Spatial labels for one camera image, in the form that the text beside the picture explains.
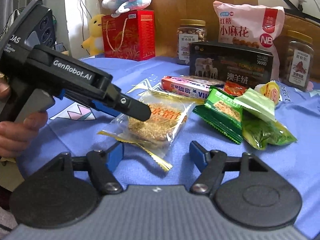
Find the person's left hand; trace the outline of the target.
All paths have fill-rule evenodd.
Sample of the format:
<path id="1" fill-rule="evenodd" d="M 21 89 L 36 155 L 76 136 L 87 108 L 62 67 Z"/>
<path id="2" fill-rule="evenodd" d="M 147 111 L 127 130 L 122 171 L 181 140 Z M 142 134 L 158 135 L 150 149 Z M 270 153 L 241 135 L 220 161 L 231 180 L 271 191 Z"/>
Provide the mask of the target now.
<path id="1" fill-rule="evenodd" d="M 35 112 L 25 118 L 22 123 L 1 121 L 1 157 L 10 159 L 21 155 L 37 137 L 47 120 L 47 112 Z"/>

